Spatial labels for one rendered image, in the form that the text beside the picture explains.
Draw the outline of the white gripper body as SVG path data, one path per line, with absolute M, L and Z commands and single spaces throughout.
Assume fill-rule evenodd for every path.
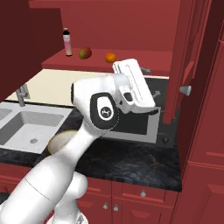
M 147 113 L 156 107 L 136 59 L 113 64 L 115 103 L 123 113 Z

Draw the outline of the grey cabinet door knob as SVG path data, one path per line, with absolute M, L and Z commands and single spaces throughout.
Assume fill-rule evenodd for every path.
M 191 91 L 192 91 L 191 86 L 182 86 L 182 87 L 179 88 L 179 92 L 186 95 L 186 96 L 189 96 Z

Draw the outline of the orange tangerine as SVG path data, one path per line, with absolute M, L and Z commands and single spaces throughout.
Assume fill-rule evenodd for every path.
M 108 62 L 108 63 L 113 63 L 116 61 L 116 55 L 112 52 L 108 52 L 106 55 L 105 55 L 105 61 Z

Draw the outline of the red cabinet door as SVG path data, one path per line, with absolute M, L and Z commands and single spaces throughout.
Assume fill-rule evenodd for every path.
M 212 1 L 181 0 L 163 113 L 165 124 L 171 123 L 184 97 L 179 89 L 189 86 L 195 76 Z
M 32 9 L 28 0 L 0 0 L 0 102 L 63 47 L 59 9 Z

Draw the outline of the green and red mango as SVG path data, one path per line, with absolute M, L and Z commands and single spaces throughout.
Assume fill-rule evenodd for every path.
M 92 51 L 89 47 L 83 47 L 79 50 L 79 57 L 81 60 L 86 60 L 92 56 Z

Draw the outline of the tall red cabinet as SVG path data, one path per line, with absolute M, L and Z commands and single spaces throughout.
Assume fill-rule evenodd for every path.
M 224 224 L 224 0 L 212 0 L 178 122 L 182 191 L 171 224 Z

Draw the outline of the black and white microwave oven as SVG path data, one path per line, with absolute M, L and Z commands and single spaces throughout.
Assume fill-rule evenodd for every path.
M 169 78 L 149 75 L 145 75 L 144 78 L 153 95 L 157 90 L 161 93 L 161 95 L 154 98 L 157 113 L 153 115 L 135 114 L 132 112 L 124 114 L 122 111 L 119 111 L 118 124 L 109 133 L 105 134 L 103 138 L 142 142 L 155 144 L 158 147 L 172 148 L 176 138 L 180 108 L 177 109 L 170 124 L 163 123 Z

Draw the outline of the dark bottle with pink label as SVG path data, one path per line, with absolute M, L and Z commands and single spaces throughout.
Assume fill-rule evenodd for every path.
M 67 28 L 65 28 L 63 31 L 63 41 L 64 41 L 66 56 L 68 57 L 72 56 L 73 52 L 72 52 L 70 32 Z

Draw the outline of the red drawer front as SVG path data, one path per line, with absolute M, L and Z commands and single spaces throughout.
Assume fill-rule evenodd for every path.
M 87 193 L 110 197 L 111 181 L 99 178 L 87 178 Z
M 141 197 L 140 193 L 142 190 L 145 190 L 146 197 Z M 147 200 L 157 203 L 163 203 L 165 200 L 165 190 L 142 185 L 123 184 L 122 196 L 137 200 Z

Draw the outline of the grey tap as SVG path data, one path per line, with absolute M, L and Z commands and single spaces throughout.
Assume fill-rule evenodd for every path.
M 21 107 L 25 106 L 25 99 L 30 99 L 30 93 L 26 84 L 16 90 L 17 100 Z

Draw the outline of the grey sink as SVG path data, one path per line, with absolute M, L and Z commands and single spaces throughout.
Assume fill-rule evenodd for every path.
M 41 154 L 71 111 L 32 105 L 12 111 L 0 122 L 0 148 Z

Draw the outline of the red cupboard door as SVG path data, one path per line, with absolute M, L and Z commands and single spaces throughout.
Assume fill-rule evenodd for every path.
M 112 198 L 113 224 L 170 224 L 171 207 L 156 206 L 132 200 Z
M 103 209 L 104 203 L 108 203 L 108 209 Z M 112 224 L 110 197 L 88 195 L 86 199 L 78 199 L 77 204 L 88 224 Z

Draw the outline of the red wall cabinet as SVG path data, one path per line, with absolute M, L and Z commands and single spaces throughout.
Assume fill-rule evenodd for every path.
M 32 9 L 59 9 L 63 31 L 70 32 L 73 55 L 65 47 L 42 62 L 43 68 L 110 72 L 107 53 L 134 58 L 153 75 L 168 76 L 181 0 L 30 0 Z M 89 47 L 92 56 L 80 59 Z

